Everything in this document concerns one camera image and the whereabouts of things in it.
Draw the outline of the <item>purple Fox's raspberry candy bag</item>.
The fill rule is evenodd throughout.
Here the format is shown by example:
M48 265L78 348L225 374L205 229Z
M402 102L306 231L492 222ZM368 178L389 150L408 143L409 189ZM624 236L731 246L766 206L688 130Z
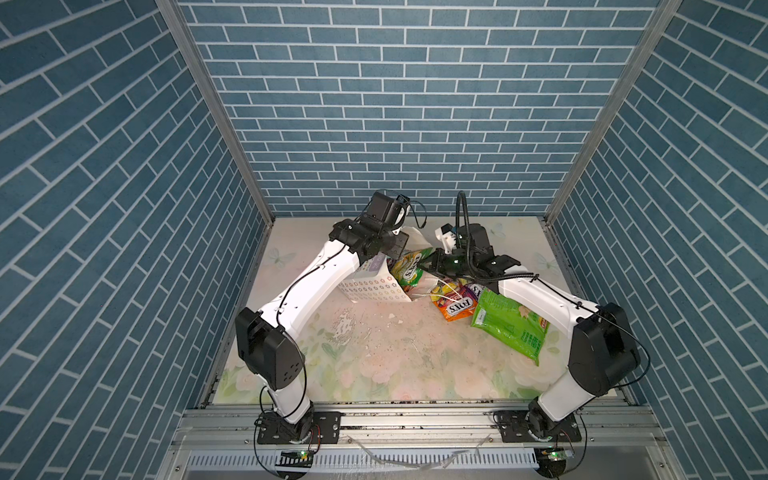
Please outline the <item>purple Fox's raspberry candy bag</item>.
M486 289L485 286L477 283L468 283L465 285L465 288L467 289L468 294L475 300L478 300L482 292Z

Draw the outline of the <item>orange Fox's fruits candy bag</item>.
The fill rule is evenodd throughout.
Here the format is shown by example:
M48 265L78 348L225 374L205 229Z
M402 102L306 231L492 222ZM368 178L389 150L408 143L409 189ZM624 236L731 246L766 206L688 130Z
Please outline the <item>orange Fox's fruits candy bag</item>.
M439 283L429 296L444 319L451 322L474 315L479 292L474 284L459 281Z

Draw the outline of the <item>green Fox's spring candy bag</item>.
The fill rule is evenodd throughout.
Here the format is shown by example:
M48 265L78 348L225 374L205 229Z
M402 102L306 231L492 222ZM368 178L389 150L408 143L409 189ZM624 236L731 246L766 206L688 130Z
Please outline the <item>green Fox's spring candy bag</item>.
M437 278L419 266L434 251L434 247L410 251L391 265L390 273L406 293L425 293L436 287Z

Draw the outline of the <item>white patterned paper bag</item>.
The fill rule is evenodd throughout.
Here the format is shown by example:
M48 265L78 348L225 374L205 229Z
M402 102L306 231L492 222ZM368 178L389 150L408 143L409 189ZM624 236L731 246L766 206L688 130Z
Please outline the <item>white patterned paper bag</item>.
M402 255L410 251L434 247L415 227L404 227L402 233L408 235L408 241ZM429 294L430 291L406 293L400 287L390 273L391 265L397 260L378 254L343 280L338 288L352 302L411 302L417 297Z

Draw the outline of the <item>green snack packet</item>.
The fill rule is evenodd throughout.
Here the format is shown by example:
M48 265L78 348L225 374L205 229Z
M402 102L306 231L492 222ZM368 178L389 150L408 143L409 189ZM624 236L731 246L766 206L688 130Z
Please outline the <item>green snack packet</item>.
M485 289L478 299L471 326L539 365L549 322L525 305Z

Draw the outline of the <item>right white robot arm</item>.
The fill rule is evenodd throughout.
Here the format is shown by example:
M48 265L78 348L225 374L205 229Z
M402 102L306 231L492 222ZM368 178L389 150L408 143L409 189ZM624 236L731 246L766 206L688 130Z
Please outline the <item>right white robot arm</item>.
M640 366L640 342L618 305L583 300L518 260L496 254L477 223L445 224L435 235L441 246L420 266L437 277L480 287L473 327L533 361L549 329L569 342L566 371L529 404L525 420L536 440L551 440L578 409L624 385L625 377Z

